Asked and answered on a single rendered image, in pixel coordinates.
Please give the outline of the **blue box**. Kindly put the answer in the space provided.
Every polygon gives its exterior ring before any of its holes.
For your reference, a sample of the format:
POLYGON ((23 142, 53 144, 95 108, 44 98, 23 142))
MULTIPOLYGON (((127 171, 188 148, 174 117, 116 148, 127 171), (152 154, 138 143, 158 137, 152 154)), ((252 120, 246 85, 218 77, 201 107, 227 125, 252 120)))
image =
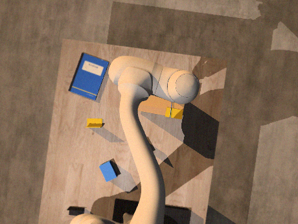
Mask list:
POLYGON ((101 164, 99 166, 99 168, 100 168, 106 182, 108 182, 118 176, 111 160, 108 162, 105 162, 104 164, 101 164))

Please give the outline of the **blue notebook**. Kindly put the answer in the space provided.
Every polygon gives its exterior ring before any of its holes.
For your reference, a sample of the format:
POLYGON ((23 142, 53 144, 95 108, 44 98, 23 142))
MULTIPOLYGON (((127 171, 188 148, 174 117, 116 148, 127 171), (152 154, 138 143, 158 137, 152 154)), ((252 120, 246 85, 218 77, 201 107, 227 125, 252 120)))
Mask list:
POLYGON ((108 64, 82 53, 68 91, 96 100, 108 64))

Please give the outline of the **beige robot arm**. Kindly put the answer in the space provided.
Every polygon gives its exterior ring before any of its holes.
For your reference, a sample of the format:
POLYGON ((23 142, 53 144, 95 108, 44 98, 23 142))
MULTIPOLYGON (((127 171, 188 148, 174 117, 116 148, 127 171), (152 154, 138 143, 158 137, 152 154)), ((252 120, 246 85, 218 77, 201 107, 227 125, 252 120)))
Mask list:
MULTIPOLYGON (((165 184, 161 169, 138 117, 138 107, 150 95, 177 104, 193 101, 200 82, 195 74, 134 56, 119 56, 109 67, 109 78, 121 94, 120 121, 141 180, 141 198, 124 224, 164 224, 165 184)), ((81 214, 70 224, 120 224, 102 216, 81 214)))

